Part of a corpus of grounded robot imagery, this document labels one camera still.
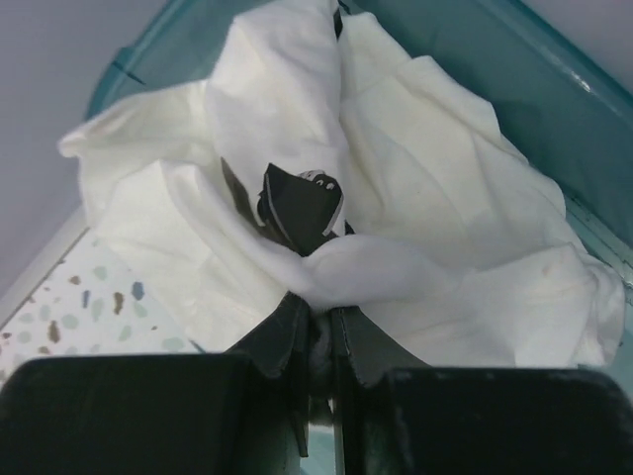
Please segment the white t shirt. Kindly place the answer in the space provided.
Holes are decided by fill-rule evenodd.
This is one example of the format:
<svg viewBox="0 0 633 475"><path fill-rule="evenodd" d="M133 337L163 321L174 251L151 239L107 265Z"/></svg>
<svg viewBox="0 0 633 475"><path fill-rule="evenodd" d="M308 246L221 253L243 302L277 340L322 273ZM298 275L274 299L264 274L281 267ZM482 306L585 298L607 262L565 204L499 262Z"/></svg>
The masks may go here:
<svg viewBox="0 0 633 475"><path fill-rule="evenodd" d="M95 234L189 338L223 351L287 294L358 307L435 366L604 366L620 277L492 105L368 13L273 1L210 77L66 135Z"/></svg>

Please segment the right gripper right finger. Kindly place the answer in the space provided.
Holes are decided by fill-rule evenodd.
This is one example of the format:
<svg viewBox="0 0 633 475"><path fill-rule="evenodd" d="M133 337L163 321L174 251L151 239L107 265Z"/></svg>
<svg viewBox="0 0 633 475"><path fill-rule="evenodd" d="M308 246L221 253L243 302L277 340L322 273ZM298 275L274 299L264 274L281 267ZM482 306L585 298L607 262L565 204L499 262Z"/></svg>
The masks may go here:
<svg viewBox="0 0 633 475"><path fill-rule="evenodd" d="M628 474L632 404L587 369L431 367L331 314L340 474Z"/></svg>

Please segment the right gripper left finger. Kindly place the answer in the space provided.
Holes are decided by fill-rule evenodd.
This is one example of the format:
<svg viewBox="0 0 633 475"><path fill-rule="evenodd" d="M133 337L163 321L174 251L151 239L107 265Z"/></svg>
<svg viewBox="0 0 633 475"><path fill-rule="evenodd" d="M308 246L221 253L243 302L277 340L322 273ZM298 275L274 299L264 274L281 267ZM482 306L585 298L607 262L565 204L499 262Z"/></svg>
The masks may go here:
<svg viewBox="0 0 633 475"><path fill-rule="evenodd" d="M2 472L298 473L309 317L290 294L222 353L24 363L1 392Z"/></svg>

